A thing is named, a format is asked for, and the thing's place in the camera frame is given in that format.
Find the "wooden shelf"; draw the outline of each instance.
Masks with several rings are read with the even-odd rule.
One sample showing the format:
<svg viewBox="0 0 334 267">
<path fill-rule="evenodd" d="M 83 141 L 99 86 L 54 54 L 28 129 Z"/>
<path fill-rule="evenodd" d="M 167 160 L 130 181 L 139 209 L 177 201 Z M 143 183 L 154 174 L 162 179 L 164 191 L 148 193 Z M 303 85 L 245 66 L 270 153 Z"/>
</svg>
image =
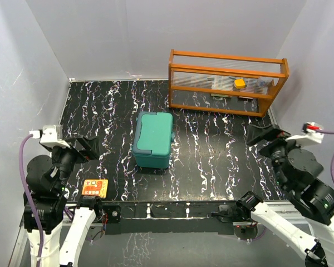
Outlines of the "wooden shelf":
<svg viewBox="0 0 334 267">
<path fill-rule="evenodd" d="M 248 116 L 263 117 L 289 76 L 287 60 L 218 55 L 171 50 L 169 58 L 169 106 L 210 112 L 225 112 Z M 247 83 L 245 89 L 233 88 L 233 79 L 243 78 Z M 257 86 L 259 77 L 273 78 L 268 88 Z M 195 106 L 190 101 L 174 100 L 174 97 L 184 95 L 190 98 L 191 93 L 197 93 L 205 104 Z M 209 100 L 214 94 L 225 95 L 233 101 L 225 101 L 224 108 L 213 107 Z M 235 98 L 248 97 L 254 99 L 254 110 L 241 110 L 240 103 Z"/>
</svg>

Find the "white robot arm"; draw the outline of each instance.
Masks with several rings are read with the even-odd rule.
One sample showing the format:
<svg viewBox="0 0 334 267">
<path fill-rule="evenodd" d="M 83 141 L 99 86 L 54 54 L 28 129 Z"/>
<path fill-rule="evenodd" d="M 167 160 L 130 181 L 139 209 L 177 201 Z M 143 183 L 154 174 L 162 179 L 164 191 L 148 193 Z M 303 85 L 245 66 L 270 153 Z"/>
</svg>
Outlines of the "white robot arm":
<svg viewBox="0 0 334 267">
<path fill-rule="evenodd" d="M 253 219 L 286 242 L 307 267 L 334 267 L 334 190 L 317 176 L 323 170 L 312 153 L 302 146 L 320 144 L 322 126 L 306 123 L 305 135 L 290 136 L 277 125 L 264 128 L 250 125 L 248 145 L 270 141 L 259 153 L 272 160 L 277 182 L 290 202 L 313 227 L 308 235 L 272 211 L 260 197 L 246 193 L 237 205 L 244 219 Z"/>
<path fill-rule="evenodd" d="M 31 131 L 30 137 L 40 139 L 40 144 L 52 155 L 32 159 L 27 166 L 26 180 L 21 177 L 25 180 L 25 192 L 28 192 L 27 185 L 31 190 L 25 195 L 28 201 L 23 216 L 31 247 L 31 267 L 77 267 L 87 232 L 94 219 L 102 215 L 102 202 L 98 196 L 80 197 L 60 250 L 63 210 L 67 202 L 64 189 L 75 164 L 99 158 L 99 141 L 97 137 L 88 139 L 83 136 L 63 140 L 60 125 L 47 125 L 42 130 Z M 81 144 L 82 150 L 74 148 L 76 142 Z"/>
</svg>

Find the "black table surface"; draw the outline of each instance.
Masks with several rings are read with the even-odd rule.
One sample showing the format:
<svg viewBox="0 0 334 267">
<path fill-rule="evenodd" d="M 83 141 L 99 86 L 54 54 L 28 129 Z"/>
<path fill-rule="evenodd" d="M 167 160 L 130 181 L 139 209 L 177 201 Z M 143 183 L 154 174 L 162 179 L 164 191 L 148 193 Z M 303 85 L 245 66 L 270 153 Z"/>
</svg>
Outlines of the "black table surface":
<svg viewBox="0 0 334 267">
<path fill-rule="evenodd" d="M 192 97 L 195 103 L 205 100 Z M 173 115 L 168 169 L 136 165 L 131 146 L 141 111 Z M 98 136 L 101 156 L 75 166 L 66 187 L 68 200 L 77 201 L 85 179 L 108 179 L 109 201 L 237 200 L 249 190 L 266 200 L 283 200 L 271 162 L 257 152 L 264 143 L 245 143 L 250 123 L 267 126 L 271 121 L 268 115 L 169 109 L 168 81 L 74 82 L 61 120 L 63 135 Z"/>
</svg>

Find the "cooler lid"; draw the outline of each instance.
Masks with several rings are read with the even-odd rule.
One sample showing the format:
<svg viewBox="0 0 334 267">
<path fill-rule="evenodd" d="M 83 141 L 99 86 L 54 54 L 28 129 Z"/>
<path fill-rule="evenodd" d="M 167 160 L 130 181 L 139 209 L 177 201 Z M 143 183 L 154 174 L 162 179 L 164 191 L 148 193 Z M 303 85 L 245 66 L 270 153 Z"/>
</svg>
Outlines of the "cooler lid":
<svg viewBox="0 0 334 267">
<path fill-rule="evenodd" d="M 137 119 L 133 153 L 168 156 L 171 152 L 172 126 L 170 113 L 141 112 Z"/>
</svg>

